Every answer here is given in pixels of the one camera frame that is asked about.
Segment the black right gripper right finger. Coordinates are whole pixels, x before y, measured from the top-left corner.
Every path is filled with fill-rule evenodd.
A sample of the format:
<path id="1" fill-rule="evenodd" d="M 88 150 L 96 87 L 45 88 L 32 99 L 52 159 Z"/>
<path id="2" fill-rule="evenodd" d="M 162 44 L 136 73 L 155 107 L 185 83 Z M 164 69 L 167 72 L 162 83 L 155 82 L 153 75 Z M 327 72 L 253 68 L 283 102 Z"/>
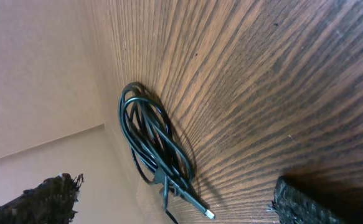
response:
<path id="1" fill-rule="evenodd" d="M 343 224 L 347 223 L 331 209 L 309 197 L 296 182 L 280 176 L 275 185 L 270 210 L 283 224 Z"/>

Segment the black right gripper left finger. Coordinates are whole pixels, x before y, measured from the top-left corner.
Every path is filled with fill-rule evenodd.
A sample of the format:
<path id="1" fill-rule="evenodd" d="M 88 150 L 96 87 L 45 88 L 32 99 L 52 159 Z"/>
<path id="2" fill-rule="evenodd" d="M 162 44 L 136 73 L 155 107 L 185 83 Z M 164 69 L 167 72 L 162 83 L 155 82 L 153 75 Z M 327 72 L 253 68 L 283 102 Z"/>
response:
<path id="1" fill-rule="evenodd" d="M 45 179 L 34 189 L 24 190 L 14 200 L 0 206 L 0 224 L 69 224 L 77 212 L 83 175 L 68 173 Z"/>

